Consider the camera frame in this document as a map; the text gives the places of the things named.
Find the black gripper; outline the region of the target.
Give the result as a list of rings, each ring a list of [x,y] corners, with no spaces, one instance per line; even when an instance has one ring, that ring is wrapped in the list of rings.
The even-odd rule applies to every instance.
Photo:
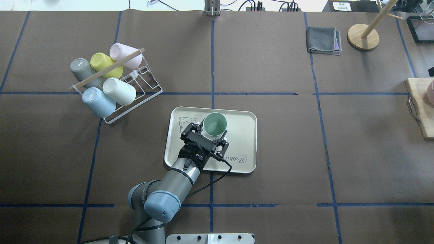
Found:
[[[178,158],[190,159],[199,170],[203,170],[210,157],[230,165],[224,159],[229,147],[229,143],[225,138],[227,132],[224,131],[220,138],[211,141],[201,134],[200,124],[190,123],[181,132],[180,139],[184,141],[185,145],[181,148]]]

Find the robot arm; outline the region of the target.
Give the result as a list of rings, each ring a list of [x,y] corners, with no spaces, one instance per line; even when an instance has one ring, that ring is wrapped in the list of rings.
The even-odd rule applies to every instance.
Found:
[[[136,227],[126,237],[112,235],[91,239],[89,244],[164,244],[164,226],[178,213],[183,201],[192,196],[191,188],[209,158],[224,162],[229,147],[224,138],[227,130],[210,140],[201,134],[204,124],[190,123],[180,135],[184,145],[178,158],[161,180],[143,182],[128,195],[135,211]]]

